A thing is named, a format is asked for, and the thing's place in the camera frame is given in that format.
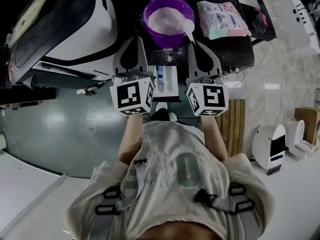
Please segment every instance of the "white cabinet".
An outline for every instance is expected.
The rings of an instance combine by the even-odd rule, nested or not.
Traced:
[[[292,48],[301,55],[320,53],[319,42],[308,11],[300,0],[275,0],[281,14],[277,20],[290,36]]]

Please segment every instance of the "plastic bag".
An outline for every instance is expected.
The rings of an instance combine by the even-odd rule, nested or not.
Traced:
[[[257,15],[254,21],[251,22],[251,25],[258,35],[262,35],[268,28],[267,17],[258,8],[254,10],[257,12]]]
[[[211,40],[223,37],[251,36],[249,28],[231,2],[201,1],[198,6],[203,35]]]

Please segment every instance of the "cardboard box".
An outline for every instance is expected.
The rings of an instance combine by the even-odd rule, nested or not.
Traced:
[[[304,121],[303,139],[310,144],[315,145],[320,124],[320,109],[313,107],[296,107],[294,118],[297,121]]]

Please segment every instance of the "floor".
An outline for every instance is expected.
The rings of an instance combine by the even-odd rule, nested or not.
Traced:
[[[246,99],[243,151],[248,156],[253,132],[259,125],[290,120],[295,107],[314,106],[320,78],[320,56],[295,53],[284,28],[278,25],[273,0],[263,1],[277,38],[254,46],[255,66],[225,77],[229,98]],[[113,110],[110,84],[92,97],[61,89],[56,100],[5,111],[10,129],[3,116],[0,129],[7,138],[7,151],[50,170],[89,178],[94,166],[107,159],[116,160],[125,129],[126,118]],[[169,110],[182,122],[196,126],[198,120],[183,95],[184,87],[179,91],[183,102],[170,103]]]

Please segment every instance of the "marble wall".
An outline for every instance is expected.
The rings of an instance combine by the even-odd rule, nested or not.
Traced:
[[[230,99],[246,99],[243,151],[249,157],[256,128],[293,119],[296,107],[313,107],[320,82],[320,55],[301,56],[295,52],[284,26],[277,21],[274,0],[263,1],[277,38],[253,47],[255,66],[225,77],[231,87]],[[241,84],[234,87],[245,74]]]

